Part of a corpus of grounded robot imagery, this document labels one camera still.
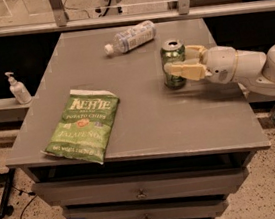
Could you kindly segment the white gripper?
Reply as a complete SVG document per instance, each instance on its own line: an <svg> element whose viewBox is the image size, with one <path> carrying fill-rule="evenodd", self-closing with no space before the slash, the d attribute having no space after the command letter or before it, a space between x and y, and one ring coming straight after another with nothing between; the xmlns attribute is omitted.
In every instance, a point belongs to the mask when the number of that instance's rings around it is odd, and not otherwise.
<svg viewBox="0 0 275 219"><path fill-rule="evenodd" d="M203 45L185 46L187 61L166 63L163 67L166 81L171 77L182 77L187 80L207 80L213 83L227 84L232 81L237 62L237 50L231 47L212 47L209 50Z"/></svg>

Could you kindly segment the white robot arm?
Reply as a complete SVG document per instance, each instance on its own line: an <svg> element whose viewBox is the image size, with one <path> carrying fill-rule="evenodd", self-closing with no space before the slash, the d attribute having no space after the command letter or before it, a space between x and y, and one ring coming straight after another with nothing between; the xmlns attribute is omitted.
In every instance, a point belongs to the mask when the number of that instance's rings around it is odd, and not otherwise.
<svg viewBox="0 0 275 219"><path fill-rule="evenodd" d="M185 53L186 60L166 63L165 73L193 81L206 78L217 84L237 82L249 92L275 97L275 45L267 53L188 45Z"/></svg>

